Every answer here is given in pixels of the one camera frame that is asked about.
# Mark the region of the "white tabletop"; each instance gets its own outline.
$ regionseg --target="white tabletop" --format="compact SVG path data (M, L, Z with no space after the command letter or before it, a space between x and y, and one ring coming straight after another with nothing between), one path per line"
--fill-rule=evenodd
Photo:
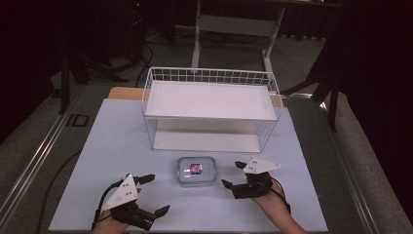
M213 186L179 186L177 160L191 156L215 159L217 181ZM111 183L126 174L154 174L154 181L138 185L142 191L136 203L150 213L166 205L170 205L170 209L154 222L152 232L277 231L250 199L234 199L220 181L224 178L234 184L244 183L244 173L234 162L247 163L252 156L282 164L280 169L271 171L271 175L282 183L293 217L307 231L326 231L318 196L286 108L261 153L159 151L151 148L141 101L121 99L103 102L50 229L90 231L100 197ZM129 231L142 230L131 226Z

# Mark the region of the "hand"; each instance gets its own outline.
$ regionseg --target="hand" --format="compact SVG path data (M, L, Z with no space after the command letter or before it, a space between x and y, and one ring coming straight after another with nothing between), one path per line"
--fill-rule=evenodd
M273 189L284 196L281 187L279 184L273 179ZM294 234L301 234L307 233L291 216L285 203L282 199L276 195L274 192L270 191L267 195L252 198L254 201L264 212L264 214L269 218L277 227L278 229L284 233L294 233Z
M113 219L110 211L103 211L99 220L94 226L92 234L121 234L129 227L127 223Z

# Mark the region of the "gray carpet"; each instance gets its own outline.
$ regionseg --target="gray carpet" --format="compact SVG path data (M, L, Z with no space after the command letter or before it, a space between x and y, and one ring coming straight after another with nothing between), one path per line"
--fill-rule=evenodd
M263 70L260 49L267 40L259 39L248 44L222 44L211 35L203 36L200 67ZM193 38L180 37L177 45L165 43L161 37L148 42L153 50L151 65L182 66L191 65ZM271 55L274 73L281 90L303 81L323 46L323 41L280 38ZM151 53L144 50L149 58ZM134 86L137 74L142 69L122 72L129 83L115 83L95 75L90 85L80 87L78 99L74 102L67 118L73 115L89 116L86 127L64 127L56 138L54 146L43 166L32 180L25 196L12 215L4 233L34 233L40 215L46 189L59 167L73 153L83 147L103 98L112 87ZM310 94L315 86L302 90ZM394 197L386 178L383 176L374 153L360 129L344 96L340 96L337 112L337 134L326 131L325 119L319 107L303 98L286 101L299 136L306 161L316 190L320 195L322 211L327 221L328 233L365 233L360 221L354 198L343 177L335 140L339 139L341 152L346 155L355 171L357 184L376 220L379 233L413 233L410 222L405 217ZM36 149L47 136L48 130L58 118L59 100L48 98L44 103L2 144L0 145L0 201L3 201L21 170L28 164ZM58 200L69 180L76 163L72 160L57 177L48 196L48 203L42 221L42 232L49 232L48 226L54 215Z

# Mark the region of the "white wire basket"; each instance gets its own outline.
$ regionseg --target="white wire basket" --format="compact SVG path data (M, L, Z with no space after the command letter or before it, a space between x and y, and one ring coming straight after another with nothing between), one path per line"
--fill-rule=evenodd
M154 149L261 152L283 108L271 72L151 67L142 112Z

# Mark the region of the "small tin box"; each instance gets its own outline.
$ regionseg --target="small tin box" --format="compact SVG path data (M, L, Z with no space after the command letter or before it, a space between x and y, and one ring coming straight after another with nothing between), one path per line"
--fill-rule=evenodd
M211 186L216 180L212 157L183 157L178 160L177 177L181 186Z

